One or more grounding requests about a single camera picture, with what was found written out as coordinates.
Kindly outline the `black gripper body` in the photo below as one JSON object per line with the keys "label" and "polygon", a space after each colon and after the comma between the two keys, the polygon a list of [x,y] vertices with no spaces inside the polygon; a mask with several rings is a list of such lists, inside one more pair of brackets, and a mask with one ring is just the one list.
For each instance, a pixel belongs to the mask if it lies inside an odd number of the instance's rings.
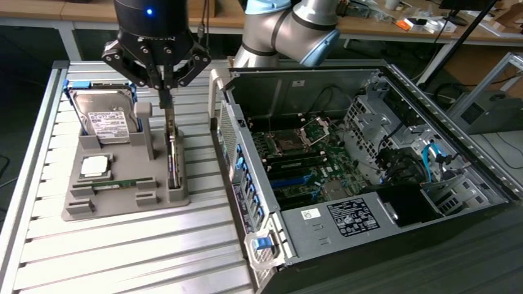
{"label": "black gripper body", "polygon": [[129,51],[149,45],[158,64],[178,65],[191,48],[187,1],[115,1],[119,37]]}

